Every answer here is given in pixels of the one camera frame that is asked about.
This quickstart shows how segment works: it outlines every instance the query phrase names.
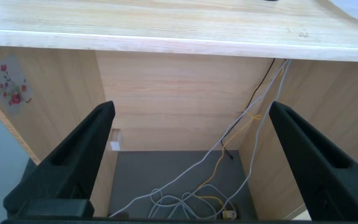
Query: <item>gray floor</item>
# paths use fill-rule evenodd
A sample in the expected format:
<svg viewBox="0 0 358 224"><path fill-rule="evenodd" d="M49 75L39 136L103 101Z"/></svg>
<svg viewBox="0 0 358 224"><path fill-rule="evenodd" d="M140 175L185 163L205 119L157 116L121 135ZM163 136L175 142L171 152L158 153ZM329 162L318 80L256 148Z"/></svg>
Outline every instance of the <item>gray floor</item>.
<svg viewBox="0 0 358 224"><path fill-rule="evenodd" d="M121 209L133 198L149 194L152 189L165 185L189 166L202 159L205 154L205 151L120 152L114 175L110 213ZM231 151L231 154L234 156L234 160L224 156L214 179L211 181L211 184L227 197L232 195L245 180L238 152ZM183 192L193 191L211 176L215 163L220 156L220 151L213 151L202 164L196 166L174 184L168 186L163 193L181 197ZM212 189L203 189L200 190L200 195L218 196L219 194ZM209 202L215 208L221 208L217 201L209 200ZM189 203L199 216L204 217L212 213L210 207L195 198L191 199ZM232 199L232 203L239 207L241 219L256 220L255 208L247 185ZM151 208L152 202L150 199L143 198L134 202L125 212L128 212L131 218L147 218ZM155 218L166 218L171 209L161 208ZM182 209L178 209L172 218L184 219L186 216Z"/></svg>

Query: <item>wood grain surface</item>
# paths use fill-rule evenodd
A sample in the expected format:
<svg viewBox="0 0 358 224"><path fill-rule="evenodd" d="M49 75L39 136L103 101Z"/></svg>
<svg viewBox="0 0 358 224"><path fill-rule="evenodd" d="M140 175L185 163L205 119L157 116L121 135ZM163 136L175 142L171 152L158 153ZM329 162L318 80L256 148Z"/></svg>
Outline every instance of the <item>wood grain surface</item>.
<svg viewBox="0 0 358 224"><path fill-rule="evenodd" d="M106 101L98 64L93 51L0 47L0 61L8 55L18 59L33 94L16 115L9 114L0 99L0 120L39 164ZM95 215L107 215L114 166L114 154L105 153L93 190Z"/></svg>
<svg viewBox="0 0 358 224"><path fill-rule="evenodd" d="M0 0L0 45L358 61L358 20L325 0Z"/></svg>
<svg viewBox="0 0 358 224"><path fill-rule="evenodd" d="M113 128L121 130L124 151L209 150L242 113L272 62L207 55L96 55L106 99L116 105ZM227 148L237 150L241 142L237 138Z"/></svg>
<svg viewBox="0 0 358 224"><path fill-rule="evenodd" d="M259 113L265 113L278 86L279 80ZM279 102L292 107L358 162L358 63L294 60ZM246 174L258 126L252 124L240 149ZM260 132L249 188L260 220L291 219L305 210L270 119Z"/></svg>

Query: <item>flower sticker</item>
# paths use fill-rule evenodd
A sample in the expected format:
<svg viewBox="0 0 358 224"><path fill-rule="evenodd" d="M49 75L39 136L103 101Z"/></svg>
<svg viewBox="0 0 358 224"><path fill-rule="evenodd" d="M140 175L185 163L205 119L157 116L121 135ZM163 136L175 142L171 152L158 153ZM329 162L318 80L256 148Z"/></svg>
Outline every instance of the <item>flower sticker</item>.
<svg viewBox="0 0 358 224"><path fill-rule="evenodd" d="M20 98L20 94L19 93L14 93L12 94L12 103L13 104L19 104L21 102L21 98Z"/></svg>

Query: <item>white cable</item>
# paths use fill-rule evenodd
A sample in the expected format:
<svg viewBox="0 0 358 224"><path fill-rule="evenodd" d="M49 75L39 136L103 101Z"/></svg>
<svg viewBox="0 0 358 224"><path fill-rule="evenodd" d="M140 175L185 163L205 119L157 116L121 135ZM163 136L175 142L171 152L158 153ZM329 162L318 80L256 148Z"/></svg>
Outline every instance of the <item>white cable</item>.
<svg viewBox="0 0 358 224"><path fill-rule="evenodd" d="M274 77L273 77L272 81L270 82L269 86L267 87L267 89L266 89L258 98L256 98L256 99L254 100L254 102L252 102L252 103L248 106L248 108L246 108L246 109L244 110L244 112L243 112L233 123L231 123L231 124L229 125L229 127L227 127L227 129L226 129L226 131L224 132L224 134L222 135L222 137L221 137L221 138L216 142L216 144L205 154L205 156L202 158L202 160L196 162L195 164L193 164L192 166L190 166L189 168L187 168L187 170L185 170L184 172L182 172L177 178L173 179L171 182L169 182L169 183L165 184L163 187L159 188L159 191L163 190L165 187L168 187L169 185L171 185L172 183L174 183L175 181L177 181L180 177L182 177L183 175L185 175L189 170L191 170L192 168L194 168L194 167L198 166L200 163L202 163L202 162L206 159L206 157L209 155L209 153L211 153L211 151L219 144L219 142L221 141L221 139L223 139L223 137L225 136L225 134L229 131L229 128L231 128L238 120L240 120L240 119L248 112L248 110L249 110L257 101L259 101L264 95L266 95L266 93L269 91L270 87L272 86L272 83L273 83L274 80L277 78L277 76L278 76L280 70L281 70L288 62L290 62L290 60L287 60L286 62L283 63L283 65L277 70L276 74L274 75ZM153 195L153 194L156 193L156 192L157 192L157 191L152 192L152 193L149 193L149 194L147 194L147 195L143 195L143 196L136 197L136 198L132 199L131 202L129 202L124 208L122 208L122 209L120 209L120 210L114 212L112 215L109 216L109 218L111 218L111 217L117 215L118 213L122 212L123 210L125 210L126 208L128 208L130 205L132 205L132 203L134 203L136 200L149 197L149 196Z"/></svg>
<svg viewBox="0 0 358 224"><path fill-rule="evenodd" d="M276 97L274 98L274 100L272 101L272 103L273 103L274 101L276 101L276 100L278 99L278 97L280 96L281 89L282 89L283 83L284 83L284 79L285 79L285 77L286 77L286 75L287 75L287 71L288 71L288 68L289 68L290 65L291 65L292 60L287 60L287 62L288 62L288 65L287 65L287 67L286 67L286 69L285 69L285 71L284 71L283 78L281 79L280 86L279 86L278 91L277 91L277 95L276 95ZM246 184L246 182L248 181L249 177L250 177L251 174L252 174L252 165L254 164L255 152L256 152L256 149L257 149L257 147L258 147L259 133L260 133L260 130L262 129L262 126L263 126L263 124L264 124L264 122L265 122L266 116L267 116L267 114L268 114L269 111L270 111L270 107L272 106L272 103L268 106L268 108L267 108L267 110L266 110L266 112L265 112L265 114L264 114L264 117L262 118L262 120L261 120L261 122L260 122L260 124L259 124L258 130L257 130L257 132L256 132L254 151L252 152L251 162L250 162L250 166L249 166L249 175L247 176L247 178L245 179L245 181L241 184L241 186L237 189L237 191L236 191L232 196L230 196L230 197L226 200L226 202L224 203L223 208L226 206L227 202L228 202L230 199L232 199L233 197L235 197L235 196L238 194L238 192L239 192L239 191L241 190L241 188Z"/></svg>
<svg viewBox="0 0 358 224"><path fill-rule="evenodd" d="M209 219L209 218L216 218L216 216L218 215L218 213L215 211L214 207L209 203L207 202L206 200L204 200L203 198L199 198L197 197L197 199L200 199L202 200L204 203L208 204L215 212L215 215L211 215L210 217L199 217L195 214L195 212L191 209L191 207L189 205L187 205L187 203L185 202L185 200L189 199L190 197L192 196L195 196L195 193L197 193L197 191L201 190L202 188L204 187L212 187L214 190L216 190L220 195L222 195L224 197L224 199L227 200L227 197L222 193L220 192L215 186L211 185L211 184L206 184L202 187L200 187L199 189L196 189L194 192L192 193L189 193L189 192L185 192L183 195L182 195L182 198L179 199L175 196L172 196L172 195L166 195L166 196L162 196L162 192L159 191L158 189L153 189L153 192L158 190L160 192L160 195L162 196L162 198L160 198L157 202L154 202L154 200L151 198L151 201L152 203L154 204L154 206L152 207L152 209L150 210L150 213L149 213L149 216L148 218L153 218L154 215L157 213L157 210L159 207L174 207L174 209L171 211L171 214L168 216L168 218L170 218L173 213L175 212L175 210L181 205L184 209L188 210L194 217L196 218L199 218L199 219ZM160 203L162 203L162 200L165 199L165 198L173 198L175 200L177 200L178 202L177 203L173 203L173 204L170 204L170 205L162 205ZM233 208L233 210L235 210L233 204L229 201L229 204L230 206Z"/></svg>
<svg viewBox="0 0 358 224"><path fill-rule="evenodd" d="M290 64L291 64L291 60L288 61L288 65L287 65L287 67L286 67L286 69L285 69L285 71L284 71L283 78L282 78L282 80L281 80L281 82L280 82L280 86L279 86L278 91L277 91L277 95L276 95L276 97L275 97L275 99L274 99L273 101L276 101L276 100L278 99L278 97L280 96L280 94L281 94L281 90L282 90L282 86L283 86L283 81L284 81L284 79L285 79L285 77L286 77L286 75L287 75L288 68L289 68ZM251 174L252 174L252 166L253 166L253 163L254 163L255 152L256 152L256 149L257 149L257 143L258 143L258 139L259 139L259 133L260 133L260 130L262 129L262 126L263 126L263 124L264 124L264 121L265 121L265 119L266 119L266 117L267 117L267 113L270 111L271 105L272 105L272 103L268 106L268 108L267 108L267 110L266 110L266 112L265 112L265 114L264 114L264 117L262 118L262 121L260 122L259 127L258 127L258 130L257 130L256 139L255 139L255 146L254 146L254 151L253 151L253 153L252 153L252 158L251 158L251 163L250 163L250 172L249 172L248 177L247 177L247 178L245 179L245 181L241 184L241 186L238 188L238 190L237 190L232 196L230 196L230 197L226 200L226 202L225 202L223 208L220 209L220 211L216 212L214 215L211 215L211 216L209 216L209 217L203 217L202 219L213 218L213 217L216 217L217 214L221 213L221 212L223 211L224 207L227 205L228 202L231 204L230 199L234 198L234 197L238 194L238 192L243 188L243 186L245 185L245 183L248 181L249 177L250 177ZM175 209L172 211L172 213L170 214L170 216L169 216L168 218L170 218L170 217L173 215Z"/></svg>

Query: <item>yellow cable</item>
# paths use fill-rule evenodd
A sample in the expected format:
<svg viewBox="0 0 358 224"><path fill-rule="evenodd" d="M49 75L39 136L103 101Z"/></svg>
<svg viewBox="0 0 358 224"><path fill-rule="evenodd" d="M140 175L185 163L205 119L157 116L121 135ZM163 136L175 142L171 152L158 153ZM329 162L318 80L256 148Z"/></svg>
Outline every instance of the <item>yellow cable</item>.
<svg viewBox="0 0 358 224"><path fill-rule="evenodd" d="M221 199L219 199L218 197L213 197L213 196L197 196L196 197L198 198L210 198L210 199L216 199L218 200L218 202L222 205L222 207L224 206L223 202Z"/></svg>
<svg viewBox="0 0 358 224"><path fill-rule="evenodd" d="M204 186L205 184L207 184L212 178L214 178L215 176L215 173L216 173L216 170L218 169L218 166L219 166L219 163L221 162L223 156L224 156L224 148L226 147L226 145L232 140L234 139L244 128L246 128L254 119L262 119L262 115L258 114L256 116L250 114L250 113L247 113L252 119L250 121L248 121L245 125L243 125L243 127L241 127L240 130L238 130L233 136L231 136L231 138L229 140L227 140L227 142L223 145L222 147L222 155L221 157L218 159L216 165L215 165L215 169L214 169L214 172L212 174L212 176L207 180L205 181L203 184L201 184L200 186L198 186L197 189L199 189L200 187ZM219 203L222 205L222 207L224 206L223 202L221 201L221 199L217 198L217 197L213 197L213 196L198 196L198 195L195 195L196 197L198 198L211 198L211 199L216 199L217 201L219 201Z"/></svg>

